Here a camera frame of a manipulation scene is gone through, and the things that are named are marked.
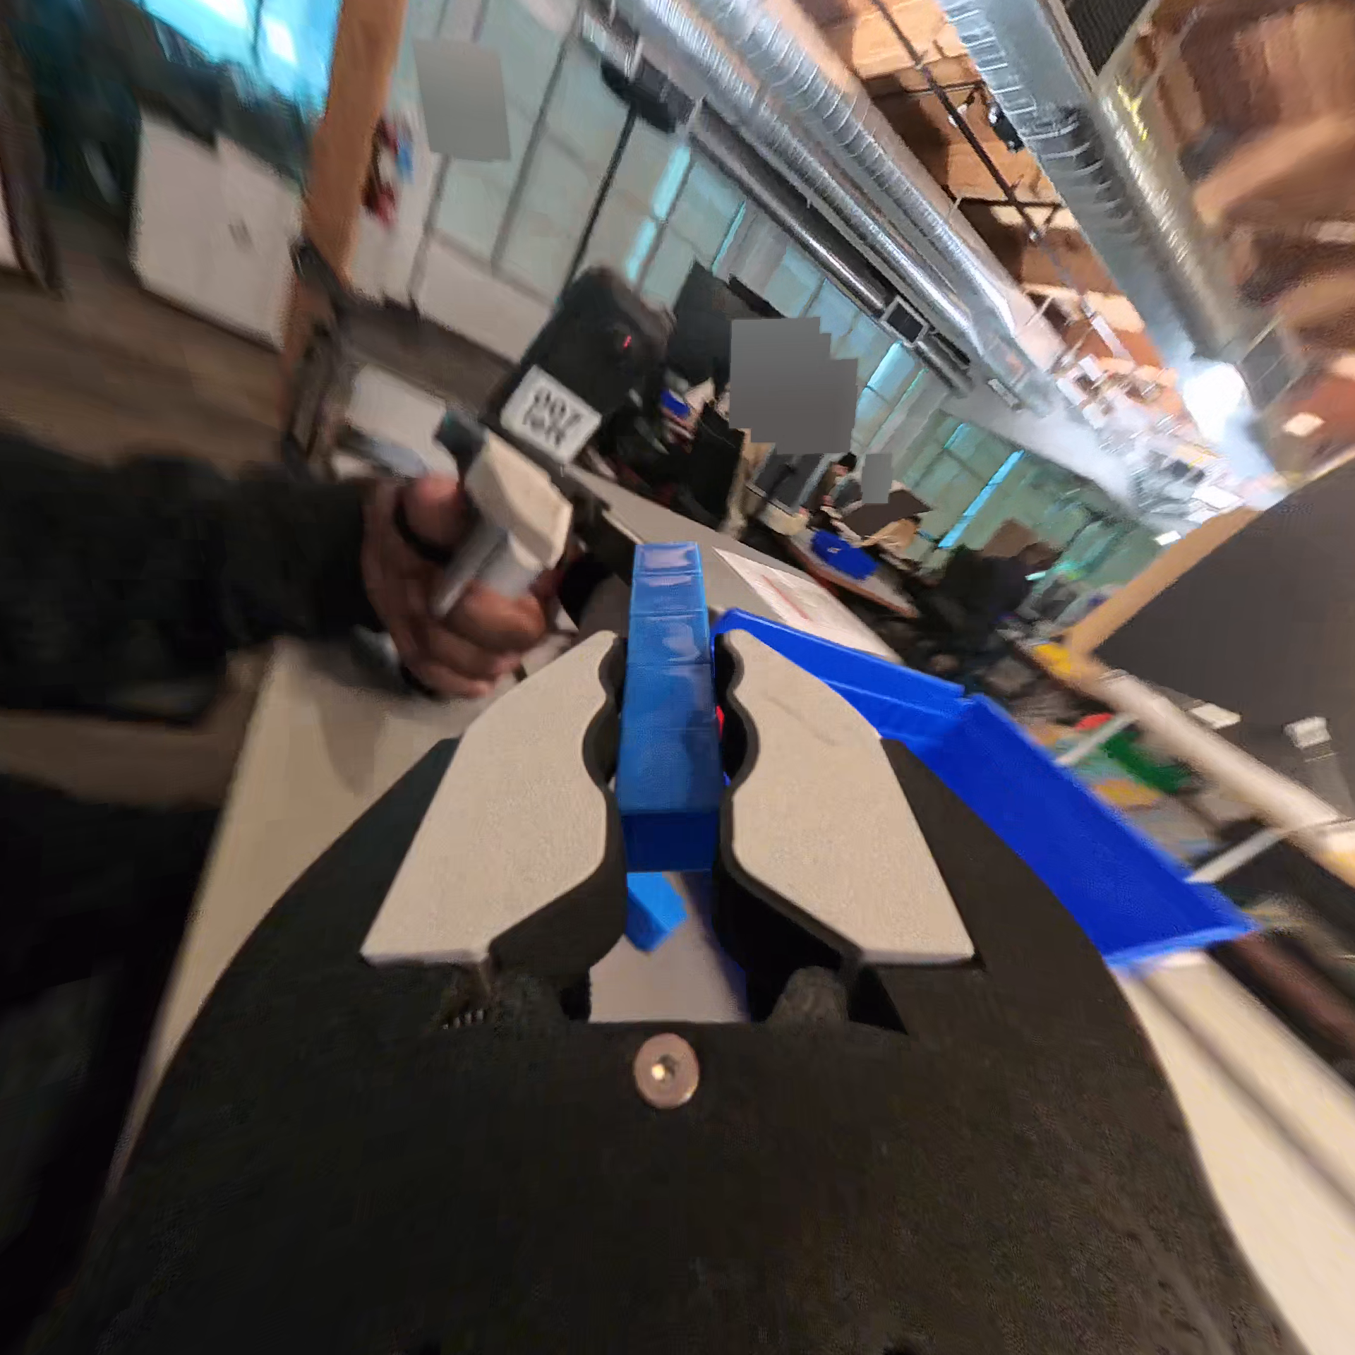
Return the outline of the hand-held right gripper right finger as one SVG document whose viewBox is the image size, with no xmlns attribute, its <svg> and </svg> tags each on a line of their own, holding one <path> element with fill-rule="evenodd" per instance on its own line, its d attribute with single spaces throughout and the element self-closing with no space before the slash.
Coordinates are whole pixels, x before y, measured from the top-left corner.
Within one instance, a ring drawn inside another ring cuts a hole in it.
<svg viewBox="0 0 1355 1355">
<path fill-rule="evenodd" d="M 750 631 L 719 636 L 745 752 L 724 801 L 738 884 L 870 966 L 969 962 L 974 940 L 883 739 L 850 702 Z"/>
</svg>

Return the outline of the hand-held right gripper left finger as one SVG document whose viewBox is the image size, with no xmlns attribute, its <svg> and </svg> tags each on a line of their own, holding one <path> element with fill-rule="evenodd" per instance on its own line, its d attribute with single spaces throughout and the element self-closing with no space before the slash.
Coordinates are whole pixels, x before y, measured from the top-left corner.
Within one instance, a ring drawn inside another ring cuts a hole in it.
<svg viewBox="0 0 1355 1355">
<path fill-rule="evenodd" d="M 599 631 L 457 739 L 363 940 L 370 966 L 580 980 L 626 912 L 611 766 L 624 644 Z"/>
</svg>

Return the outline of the blue segmented plastic bar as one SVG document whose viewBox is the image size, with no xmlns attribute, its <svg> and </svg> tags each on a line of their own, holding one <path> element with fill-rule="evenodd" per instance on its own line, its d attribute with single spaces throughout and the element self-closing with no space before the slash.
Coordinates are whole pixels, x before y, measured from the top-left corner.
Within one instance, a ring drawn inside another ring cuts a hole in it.
<svg viewBox="0 0 1355 1355">
<path fill-rule="evenodd" d="M 634 546 L 612 792 L 624 847 L 624 937 L 651 954 L 688 907 L 671 873 L 710 873 L 724 767 L 714 648 L 695 543 Z"/>
</svg>

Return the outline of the person's left forearm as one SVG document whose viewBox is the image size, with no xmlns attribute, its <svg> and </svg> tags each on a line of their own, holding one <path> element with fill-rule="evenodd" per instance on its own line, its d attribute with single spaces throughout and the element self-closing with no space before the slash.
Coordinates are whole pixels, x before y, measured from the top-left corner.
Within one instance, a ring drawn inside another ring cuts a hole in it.
<svg viewBox="0 0 1355 1355">
<path fill-rule="evenodd" d="M 96 709 L 278 638 L 379 628 L 363 578 L 381 481 L 91 461 L 2 430 L 2 706 Z"/>
</svg>

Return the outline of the person's left hand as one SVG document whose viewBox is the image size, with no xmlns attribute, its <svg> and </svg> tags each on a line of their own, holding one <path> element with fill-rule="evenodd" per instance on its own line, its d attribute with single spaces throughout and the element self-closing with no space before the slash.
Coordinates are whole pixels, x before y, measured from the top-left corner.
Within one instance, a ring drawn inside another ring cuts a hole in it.
<svg viewBox="0 0 1355 1355">
<path fill-rule="evenodd" d="M 376 479 L 363 490 L 364 595 L 402 664 L 441 697 L 487 695 L 542 641 L 558 609 L 561 571 L 551 569 L 516 597 L 474 583 L 450 612 L 437 612 L 444 567 L 412 539 L 457 552 L 471 526 L 465 494 L 452 477 Z"/>
</svg>

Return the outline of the printed paper sheet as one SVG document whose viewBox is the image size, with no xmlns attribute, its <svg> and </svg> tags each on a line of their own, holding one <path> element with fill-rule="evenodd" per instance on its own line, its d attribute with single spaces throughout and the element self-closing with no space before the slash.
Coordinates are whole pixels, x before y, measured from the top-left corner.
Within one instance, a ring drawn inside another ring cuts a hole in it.
<svg viewBox="0 0 1355 1355">
<path fill-rule="evenodd" d="M 717 616 L 742 611 L 803 634 L 899 664 L 889 644 L 818 581 L 756 550 L 701 544 L 707 602 Z"/>
</svg>

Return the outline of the green plastic bin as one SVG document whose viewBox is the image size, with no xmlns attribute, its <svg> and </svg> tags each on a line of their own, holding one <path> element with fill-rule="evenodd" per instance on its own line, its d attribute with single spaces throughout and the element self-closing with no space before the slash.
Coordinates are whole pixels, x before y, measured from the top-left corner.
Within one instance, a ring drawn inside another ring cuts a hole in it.
<svg viewBox="0 0 1355 1355">
<path fill-rule="evenodd" d="M 1196 787 L 1194 769 L 1178 758 L 1154 748 L 1141 730 L 1124 727 L 1099 748 L 1111 762 L 1146 787 L 1178 797 Z"/>
</svg>

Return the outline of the person's black clothing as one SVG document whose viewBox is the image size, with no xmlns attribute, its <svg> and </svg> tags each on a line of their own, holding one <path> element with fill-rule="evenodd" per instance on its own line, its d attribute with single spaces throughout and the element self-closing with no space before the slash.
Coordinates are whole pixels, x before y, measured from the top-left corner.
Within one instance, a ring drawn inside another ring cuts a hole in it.
<svg viewBox="0 0 1355 1355">
<path fill-rule="evenodd" d="M 2 777 L 2 1299 L 82 1242 L 216 823 Z"/>
</svg>

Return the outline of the silver ventilation duct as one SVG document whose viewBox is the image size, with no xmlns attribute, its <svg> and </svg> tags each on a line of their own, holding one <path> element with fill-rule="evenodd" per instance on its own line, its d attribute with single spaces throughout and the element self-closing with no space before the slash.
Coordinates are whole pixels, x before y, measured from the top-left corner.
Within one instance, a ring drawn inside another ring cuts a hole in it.
<svg viewBox="0 0 1355 1355">
<path fill-rule="evenodd" d="M 944 2 L 997 108 L 1169 365 L 1237 362 L 1255 334 L 1184 174 L 1096 73 L 1067 2 Z"/>
<path fill-rule="evenodd" d="M 1064 413 L 1059 343 L 795 2 L 619 2 L 873 252 L 1008 404 Z"/>
</svg>

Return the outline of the black board with wooden frame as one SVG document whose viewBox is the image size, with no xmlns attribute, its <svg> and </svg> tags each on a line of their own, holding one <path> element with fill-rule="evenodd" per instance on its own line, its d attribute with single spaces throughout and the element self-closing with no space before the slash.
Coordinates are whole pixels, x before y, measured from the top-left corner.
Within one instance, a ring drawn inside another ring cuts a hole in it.
<svg viewBox="0 0 1355 1355">
<path fill-rule="evenodd" d="M 1212 518 L 1060 642 L 1237 716 L 1224 737 L 1352 814 L 1352 450 L 1264 511 Z"/>
</svg>

